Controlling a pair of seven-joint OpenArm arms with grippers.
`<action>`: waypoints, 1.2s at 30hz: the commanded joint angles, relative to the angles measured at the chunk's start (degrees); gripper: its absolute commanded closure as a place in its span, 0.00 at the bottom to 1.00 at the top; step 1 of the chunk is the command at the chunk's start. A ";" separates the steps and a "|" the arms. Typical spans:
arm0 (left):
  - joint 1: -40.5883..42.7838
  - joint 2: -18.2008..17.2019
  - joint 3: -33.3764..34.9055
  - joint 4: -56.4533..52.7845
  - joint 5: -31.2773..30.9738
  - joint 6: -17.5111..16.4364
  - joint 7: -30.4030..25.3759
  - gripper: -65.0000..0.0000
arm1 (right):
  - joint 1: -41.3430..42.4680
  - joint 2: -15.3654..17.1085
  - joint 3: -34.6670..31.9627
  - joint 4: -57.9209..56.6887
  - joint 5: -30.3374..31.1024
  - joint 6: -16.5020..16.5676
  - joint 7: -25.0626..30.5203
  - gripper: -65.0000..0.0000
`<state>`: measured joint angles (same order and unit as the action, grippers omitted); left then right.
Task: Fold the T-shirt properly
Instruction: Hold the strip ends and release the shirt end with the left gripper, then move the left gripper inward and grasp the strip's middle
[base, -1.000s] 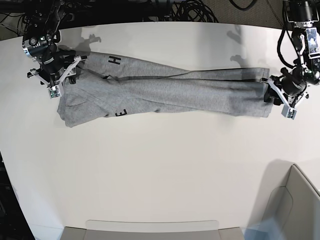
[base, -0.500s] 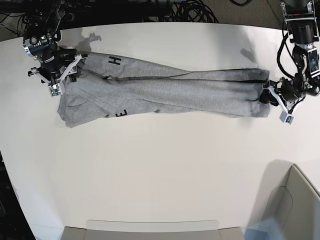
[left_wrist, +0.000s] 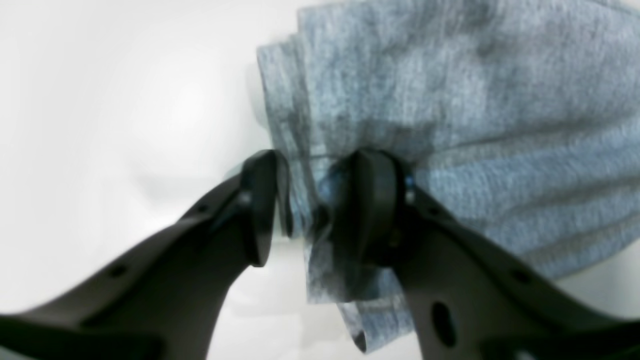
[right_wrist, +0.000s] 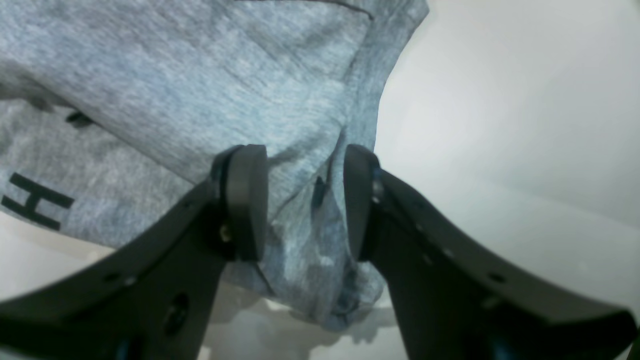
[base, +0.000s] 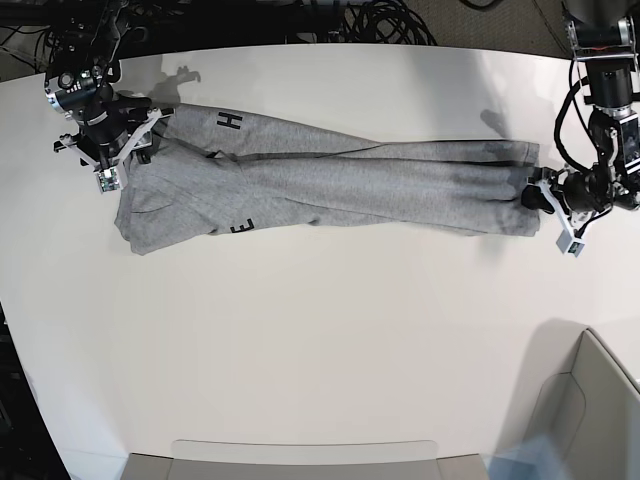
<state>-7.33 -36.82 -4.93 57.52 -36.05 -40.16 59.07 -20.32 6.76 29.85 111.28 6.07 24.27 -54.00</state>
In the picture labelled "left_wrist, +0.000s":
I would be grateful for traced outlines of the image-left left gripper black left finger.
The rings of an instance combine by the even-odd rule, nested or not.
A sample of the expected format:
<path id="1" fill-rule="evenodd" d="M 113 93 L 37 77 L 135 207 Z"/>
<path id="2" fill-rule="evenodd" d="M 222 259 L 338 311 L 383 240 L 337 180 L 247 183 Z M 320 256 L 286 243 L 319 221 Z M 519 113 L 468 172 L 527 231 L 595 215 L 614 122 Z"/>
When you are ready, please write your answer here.
<path id="1" fill-rule="evenodd" d="M 205 360 L 226 296 L 268 261 L 277 207 L 290 233 L 283 155 L 261 150 L 240 173 L 64 294 L 1 316 L 1 358 Z"/>

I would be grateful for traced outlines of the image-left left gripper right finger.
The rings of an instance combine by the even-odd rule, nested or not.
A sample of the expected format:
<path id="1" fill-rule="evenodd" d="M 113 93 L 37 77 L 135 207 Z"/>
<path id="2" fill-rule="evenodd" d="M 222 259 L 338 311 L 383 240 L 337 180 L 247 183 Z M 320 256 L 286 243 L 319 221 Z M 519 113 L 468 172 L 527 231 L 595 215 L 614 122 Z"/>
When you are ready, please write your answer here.
<path id="1" fill-rule="evenodd" d="M 341 206 L 327 239 L 347 298 L 374 296 L 390 271 L 424 360 L 637 360 L 639 321 L 599 312 L 462 225 L 381 150 L 338 160 Z"/>

